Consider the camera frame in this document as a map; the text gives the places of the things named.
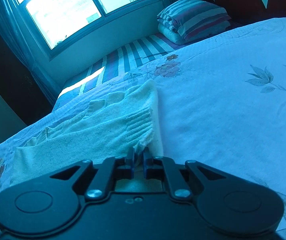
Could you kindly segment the cream knit sweater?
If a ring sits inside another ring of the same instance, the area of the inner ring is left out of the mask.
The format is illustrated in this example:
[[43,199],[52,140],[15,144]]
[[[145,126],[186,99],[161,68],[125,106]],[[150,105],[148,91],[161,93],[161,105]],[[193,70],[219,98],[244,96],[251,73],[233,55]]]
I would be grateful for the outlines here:
[[12,186],[81,160],[101,164],[134,150],[139,166],[144,148],[163,155],[158,93],[153,80],[126,91],[92,100],[87,108],[55,127],[44,128],[18,147],[13,158]]

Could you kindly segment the floral white bedspread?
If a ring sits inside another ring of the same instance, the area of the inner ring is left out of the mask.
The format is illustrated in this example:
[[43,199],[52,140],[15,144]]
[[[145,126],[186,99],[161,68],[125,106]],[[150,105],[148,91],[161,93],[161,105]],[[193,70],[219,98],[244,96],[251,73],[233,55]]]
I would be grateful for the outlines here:
[[0,144],[0,192],[11,184],[17,147],[84,111],[93,100],[152,79],[159,95],[164,155],[194,159],[275,190],[285,214],[286,18],[191,44],[85,89],[62,95],[52,113]]

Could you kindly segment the dark wooden door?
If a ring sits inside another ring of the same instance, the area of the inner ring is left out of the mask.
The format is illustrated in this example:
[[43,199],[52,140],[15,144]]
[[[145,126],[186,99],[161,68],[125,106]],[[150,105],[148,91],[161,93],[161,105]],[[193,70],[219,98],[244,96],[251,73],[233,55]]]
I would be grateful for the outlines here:
[[52,111],[52,105],[29,70],[17,59],[0,35],[0,95],[26,124]]

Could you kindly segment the striped bed sheet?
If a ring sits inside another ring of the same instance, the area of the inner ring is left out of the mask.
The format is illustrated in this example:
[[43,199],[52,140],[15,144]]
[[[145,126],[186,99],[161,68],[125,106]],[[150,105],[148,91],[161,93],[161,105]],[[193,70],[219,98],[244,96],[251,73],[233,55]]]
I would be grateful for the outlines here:
[[149,35],[130,42],[91,64],[64,84],[53,110],[114,77],[126,74],[145,63],[182,48],[163,34]]

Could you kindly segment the striped folded pillow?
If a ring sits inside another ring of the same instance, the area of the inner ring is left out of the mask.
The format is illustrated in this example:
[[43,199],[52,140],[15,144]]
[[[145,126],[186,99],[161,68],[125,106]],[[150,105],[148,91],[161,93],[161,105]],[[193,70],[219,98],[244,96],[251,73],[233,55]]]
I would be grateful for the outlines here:
[[177,45],[223,33],[230,20],[223,7],[203,0],[179,0],[157,15],[159,32]]

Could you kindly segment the left blue curtain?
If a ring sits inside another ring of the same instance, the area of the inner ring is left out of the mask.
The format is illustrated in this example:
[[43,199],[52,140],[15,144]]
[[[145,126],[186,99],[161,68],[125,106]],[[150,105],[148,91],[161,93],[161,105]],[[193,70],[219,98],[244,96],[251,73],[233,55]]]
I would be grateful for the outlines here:
[[59,87],[37,63],[8,0],[0,0],[0,35],[18,60],[29,70],[47,100],[54,105]]

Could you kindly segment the window with grey frame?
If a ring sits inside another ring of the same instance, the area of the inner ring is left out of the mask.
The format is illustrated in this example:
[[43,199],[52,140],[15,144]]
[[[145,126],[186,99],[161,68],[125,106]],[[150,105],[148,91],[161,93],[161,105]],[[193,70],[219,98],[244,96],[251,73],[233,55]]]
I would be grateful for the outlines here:
[[53,59],[104,21],[151,0],[12,0],[40,49]]

